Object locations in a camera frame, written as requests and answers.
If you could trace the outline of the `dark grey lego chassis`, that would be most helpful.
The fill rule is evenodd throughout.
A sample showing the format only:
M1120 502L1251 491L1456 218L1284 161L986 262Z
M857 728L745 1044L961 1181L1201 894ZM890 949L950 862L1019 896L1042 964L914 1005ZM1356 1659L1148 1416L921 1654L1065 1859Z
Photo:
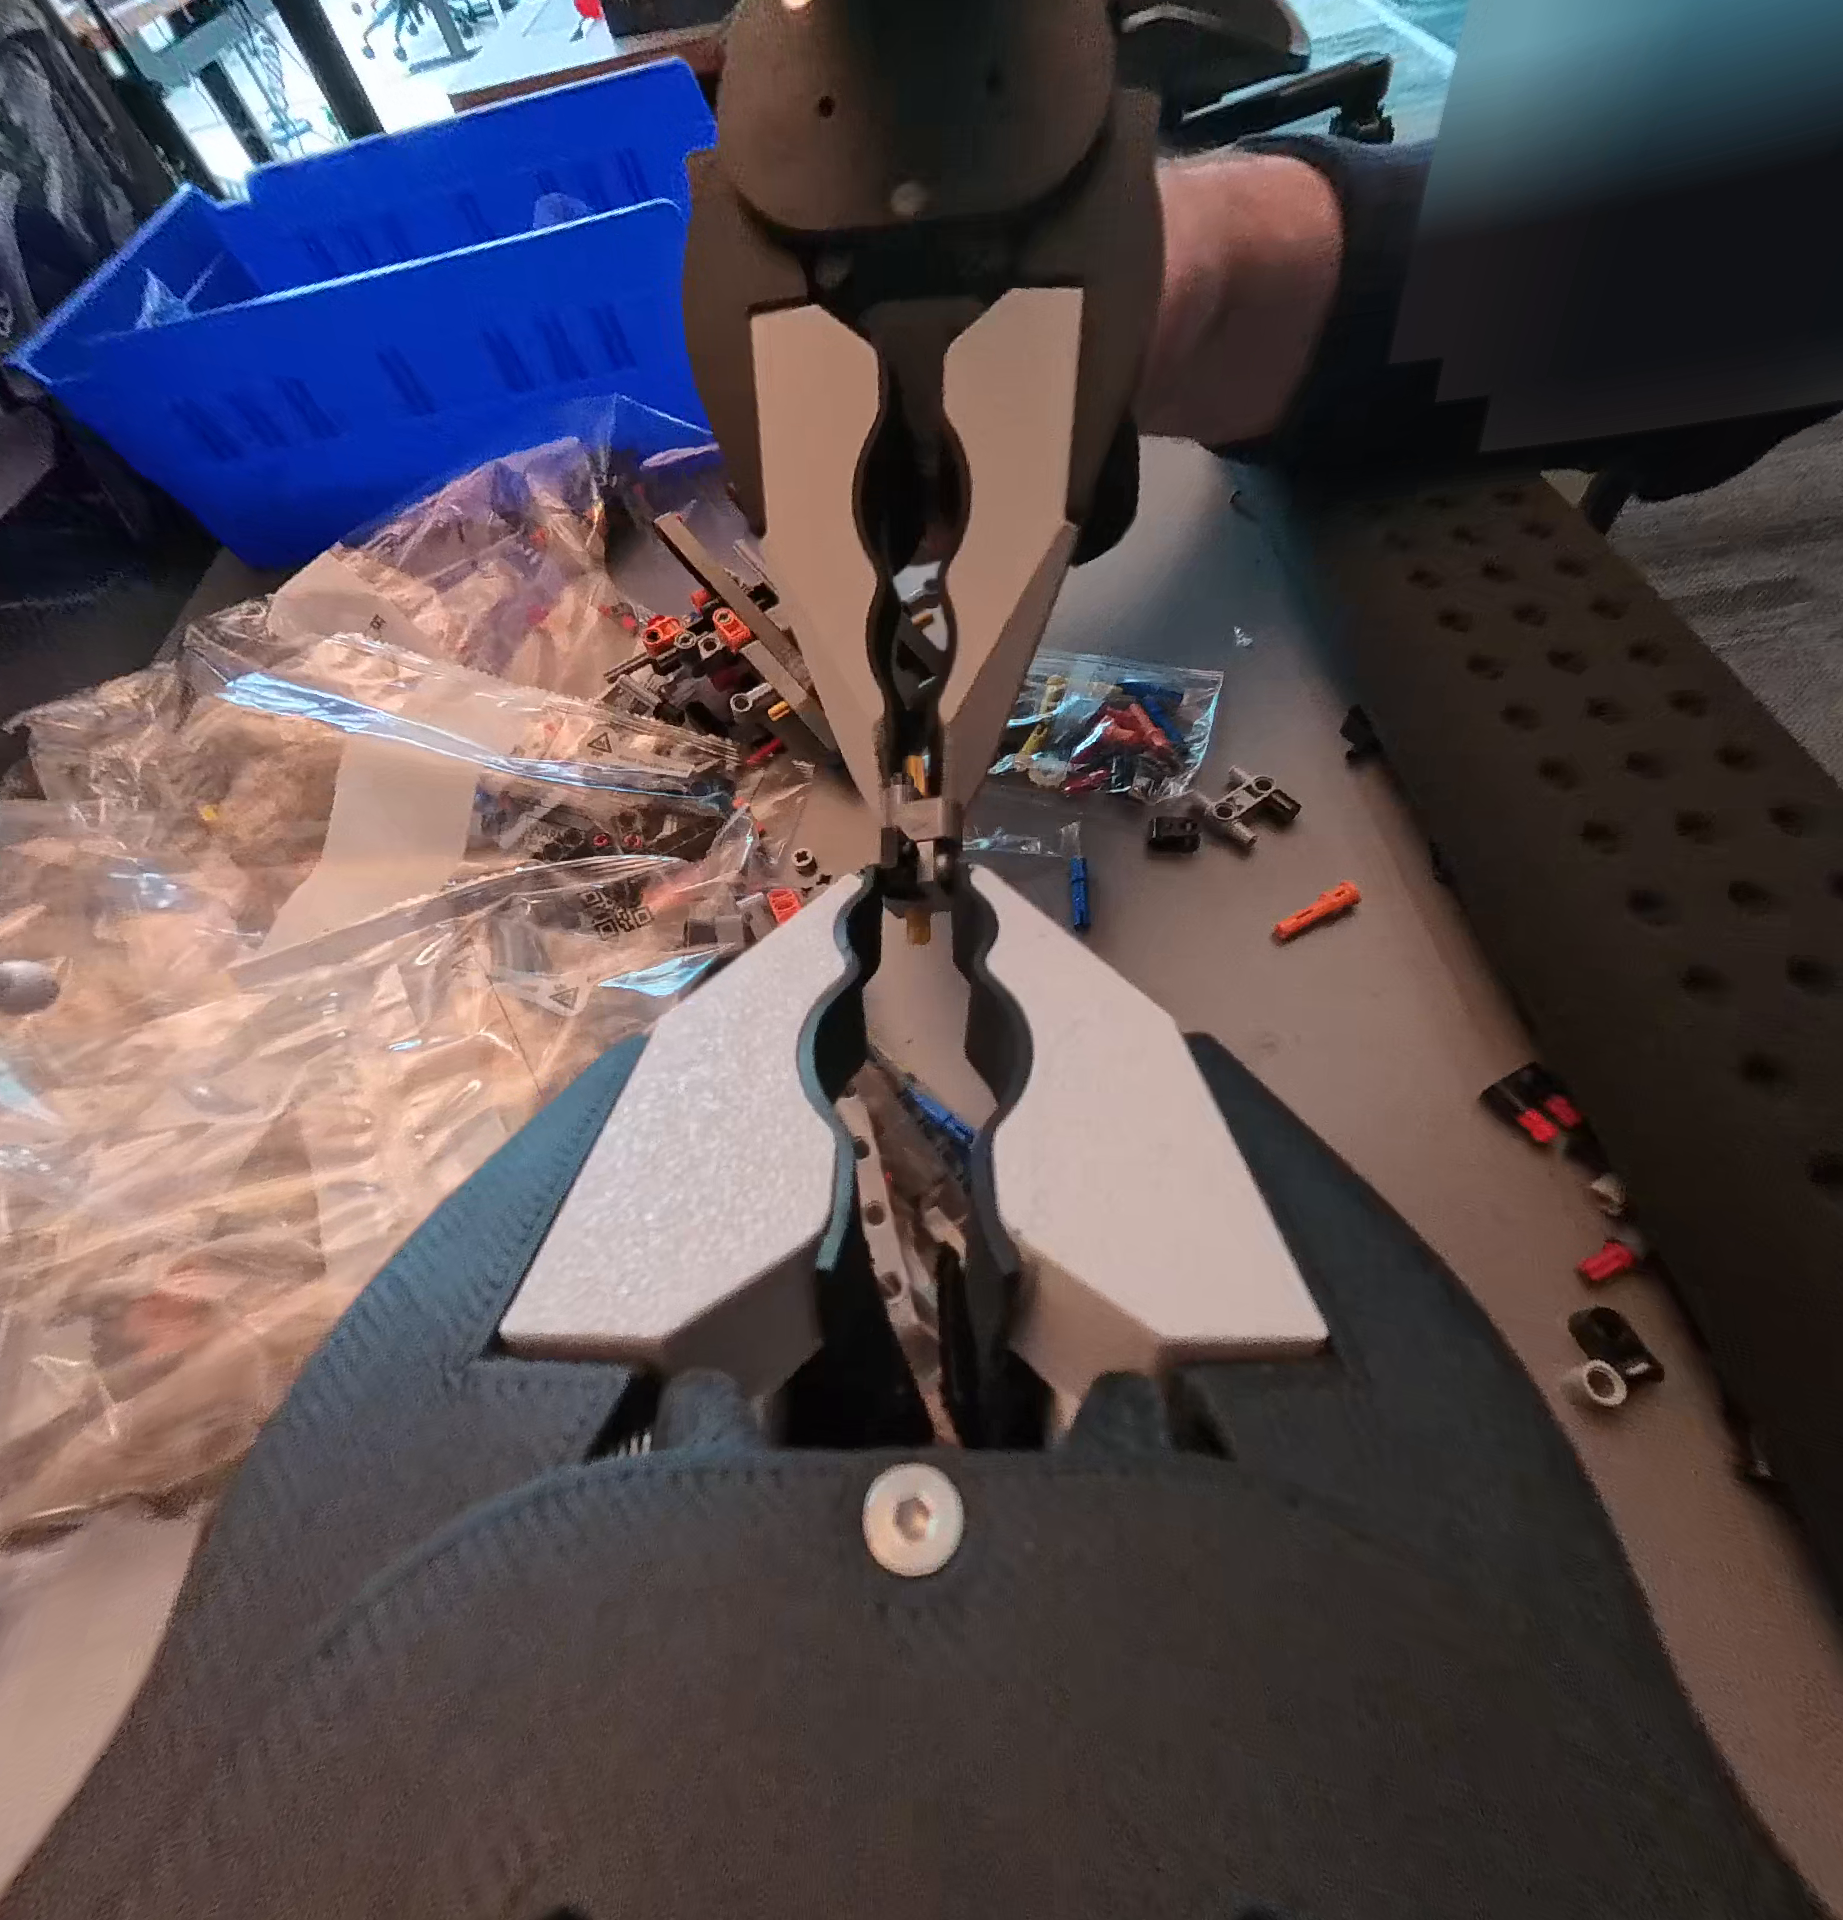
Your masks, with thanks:
M665 509L647 533L690 595L640 622L607 668L610 702L712 735L748 765L787 757L838 767L838 735L758 546L704 509Z

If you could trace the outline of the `small grey lego assembly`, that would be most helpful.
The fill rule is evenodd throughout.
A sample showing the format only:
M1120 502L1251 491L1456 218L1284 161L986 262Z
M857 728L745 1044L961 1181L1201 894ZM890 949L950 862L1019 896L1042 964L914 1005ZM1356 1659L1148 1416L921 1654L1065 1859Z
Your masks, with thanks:
M958 900L964 804L943 788L933 752L911 752L882 798L876 896L910 945L928 946Z

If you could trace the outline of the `small zip bag of pins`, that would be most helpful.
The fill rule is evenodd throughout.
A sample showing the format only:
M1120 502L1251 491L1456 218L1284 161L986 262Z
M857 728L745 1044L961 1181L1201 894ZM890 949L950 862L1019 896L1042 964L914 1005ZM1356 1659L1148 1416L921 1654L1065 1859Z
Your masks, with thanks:
M1202 767L1222 688L1217 668L1042 651L988 778L1061 798L1173 804Z

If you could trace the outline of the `grey double-hole lego connector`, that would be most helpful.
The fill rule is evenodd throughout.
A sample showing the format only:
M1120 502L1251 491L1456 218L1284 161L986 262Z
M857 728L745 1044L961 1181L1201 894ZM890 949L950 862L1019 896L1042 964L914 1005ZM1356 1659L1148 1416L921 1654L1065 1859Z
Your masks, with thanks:
M1281 831L1302 817L1302 804L1278 779L1239 765L1227 768L1217 791L1191 788L1190 812L1199 827L1232 850L1256 850L1262 829Z

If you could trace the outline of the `pile of clear lego bags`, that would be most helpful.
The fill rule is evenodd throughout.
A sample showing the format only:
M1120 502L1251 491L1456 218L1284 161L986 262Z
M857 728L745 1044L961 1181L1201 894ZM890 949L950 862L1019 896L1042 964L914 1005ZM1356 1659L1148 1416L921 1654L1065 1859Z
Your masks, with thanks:
M610 702L712 443L490 461L33 707L0 798L0 1552L206 1500L405 1236L766 936L812 767Z

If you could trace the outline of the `black perforated pad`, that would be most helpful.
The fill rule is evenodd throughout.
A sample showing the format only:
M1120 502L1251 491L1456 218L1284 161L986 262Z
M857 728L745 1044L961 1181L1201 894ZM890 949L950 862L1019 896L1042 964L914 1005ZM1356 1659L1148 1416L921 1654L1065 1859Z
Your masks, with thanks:
M1356 698L1843 1618L1843 791L1534 475L1302 508Z

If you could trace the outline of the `person's right hand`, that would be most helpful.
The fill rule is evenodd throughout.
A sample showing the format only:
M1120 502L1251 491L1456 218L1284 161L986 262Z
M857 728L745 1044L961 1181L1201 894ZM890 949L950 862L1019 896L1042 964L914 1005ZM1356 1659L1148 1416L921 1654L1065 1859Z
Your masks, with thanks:
M1170 163L1158 189L1166 267L1137 426L1206 448L1264 438L1334 313L1340 202L1317 166L1278 154Z

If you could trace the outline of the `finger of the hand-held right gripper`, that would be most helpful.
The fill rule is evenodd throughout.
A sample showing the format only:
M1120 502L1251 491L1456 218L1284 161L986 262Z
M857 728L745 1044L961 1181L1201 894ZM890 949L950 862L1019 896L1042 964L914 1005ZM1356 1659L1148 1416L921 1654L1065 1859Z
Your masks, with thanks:
M942 579L952 645L935 704L933 818L961 818L976 802L1078 543L1070 483L1083 311L1071 284L919 302L919 324L943 349L943 426L962 505Z
M816 302L755 315L750 347L767 574L857 791L878 818L904 818L918 791L885 653L919 532L875 466L885 368L869 338Z

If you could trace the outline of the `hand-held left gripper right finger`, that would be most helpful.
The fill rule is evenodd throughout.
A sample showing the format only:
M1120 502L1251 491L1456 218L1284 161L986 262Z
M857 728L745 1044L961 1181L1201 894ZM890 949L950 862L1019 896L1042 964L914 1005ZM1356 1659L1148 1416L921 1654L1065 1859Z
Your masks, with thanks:
M1108 1378L1307 1361L1329 1327L1176 1022L986 866L958 879L990 1094L952 1282L952 1422L1036 1441Z

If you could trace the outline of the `black connector with white pin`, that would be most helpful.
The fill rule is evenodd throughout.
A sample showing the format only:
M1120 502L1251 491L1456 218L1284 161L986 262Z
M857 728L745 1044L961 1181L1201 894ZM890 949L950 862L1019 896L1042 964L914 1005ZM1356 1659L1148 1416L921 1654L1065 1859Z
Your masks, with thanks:
M1620 1409L1636 1393L1665 1379L1665 1365L1620 1312L1581 1306L1566 1316L1565 1327L1579 1351L1579 1362L1566 1376L1569 1393L1579 1404Z

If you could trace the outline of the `heap of loose lego parts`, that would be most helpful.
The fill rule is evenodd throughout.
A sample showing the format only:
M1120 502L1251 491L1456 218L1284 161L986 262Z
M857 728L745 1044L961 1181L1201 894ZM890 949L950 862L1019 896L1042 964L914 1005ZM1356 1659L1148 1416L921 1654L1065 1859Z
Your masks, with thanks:
M938 1369L943 1274L971 1249L976 1126L876 1047L838 1094L859 1217L890 1323L919 1376Z

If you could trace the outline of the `black lego piece, red pins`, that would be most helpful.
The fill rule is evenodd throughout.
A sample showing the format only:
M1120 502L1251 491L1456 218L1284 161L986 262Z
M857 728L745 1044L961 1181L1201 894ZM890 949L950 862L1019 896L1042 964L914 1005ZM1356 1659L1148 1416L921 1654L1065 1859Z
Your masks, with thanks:
M1486 1084L1481 1107L1540 1148L1576 1150L1589 1138L1574 1093L1544 1062L1526 1062Z

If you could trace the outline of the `blue plastic bin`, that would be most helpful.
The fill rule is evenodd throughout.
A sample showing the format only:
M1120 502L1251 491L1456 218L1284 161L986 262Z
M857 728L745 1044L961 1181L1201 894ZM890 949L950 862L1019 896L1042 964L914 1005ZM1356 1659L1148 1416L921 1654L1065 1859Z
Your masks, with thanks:
M251 205L182 191L17 351L248 563L300 563L495 457L701 438L670 202L265 286Z
M685 207L689 156L716 139L693 70L657 59L398 135L257 169L224 213L265 291L526 236L567 216Z

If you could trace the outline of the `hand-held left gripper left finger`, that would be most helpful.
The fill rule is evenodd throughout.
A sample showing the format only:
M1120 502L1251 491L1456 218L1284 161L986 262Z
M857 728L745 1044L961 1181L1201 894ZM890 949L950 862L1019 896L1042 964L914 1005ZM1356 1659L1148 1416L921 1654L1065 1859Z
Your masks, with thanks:
M831 880L645 1037L500 1321L506 1356L788 1393L882 1428L882 1292L838 1091L862 1064L871 877Z

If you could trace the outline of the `person's right forearm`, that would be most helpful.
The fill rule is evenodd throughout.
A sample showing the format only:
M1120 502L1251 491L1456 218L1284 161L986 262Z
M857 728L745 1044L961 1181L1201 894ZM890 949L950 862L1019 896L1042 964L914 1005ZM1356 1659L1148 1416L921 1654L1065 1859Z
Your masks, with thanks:
M1255 461L1284 472L1347 474L1451 466L1481 450L1486 405L1438 398L1438 364L1391 356L1422 225L1437 135L1370 144L1278 135L1260 156L1288 156L1325 179L1341 216L1341 263L1310 366Z

